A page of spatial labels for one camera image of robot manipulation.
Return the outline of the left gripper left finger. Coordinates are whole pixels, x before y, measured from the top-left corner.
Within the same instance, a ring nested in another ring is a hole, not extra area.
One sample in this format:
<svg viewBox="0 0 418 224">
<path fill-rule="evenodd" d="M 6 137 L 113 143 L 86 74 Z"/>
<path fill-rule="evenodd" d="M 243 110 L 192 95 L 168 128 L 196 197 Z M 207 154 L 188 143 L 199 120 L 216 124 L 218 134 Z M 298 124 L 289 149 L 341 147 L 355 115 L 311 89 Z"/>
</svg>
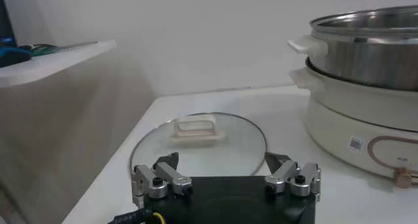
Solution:
<svg viewBox="0 0 418 224">
<path fill-rule="evenodd" d="M 159 157 L 151 168 L 136 165 L 131 172 L 133 203 L 144 206 L 145 197 L 163 199 L 169 193 L 169 187 L 175 195 L 188 197 L 193 193 L 193 183 L 189 176 L 180 174 L 176 169 L 179 153 Z"/>
</svg>

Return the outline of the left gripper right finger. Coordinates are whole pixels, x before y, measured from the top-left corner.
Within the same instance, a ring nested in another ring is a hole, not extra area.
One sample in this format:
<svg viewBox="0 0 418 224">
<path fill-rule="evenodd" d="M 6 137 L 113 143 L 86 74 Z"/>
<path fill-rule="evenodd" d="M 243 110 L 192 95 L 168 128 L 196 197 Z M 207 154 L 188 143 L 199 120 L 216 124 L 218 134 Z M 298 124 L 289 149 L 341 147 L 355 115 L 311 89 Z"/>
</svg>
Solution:
<svg viewBox="0 0 418 224">
<path fill-rule="evenodd" d="M 321 198 L 321 169 L 317 163 L 306 163 L 301 167 L 287 155 L 265 153 L 265 162 L 271 174 L 265 176 L 266 188 L 278 195 L 287 188 L 296 197 L 313 195 L 316 201 Z"/>
</svg>

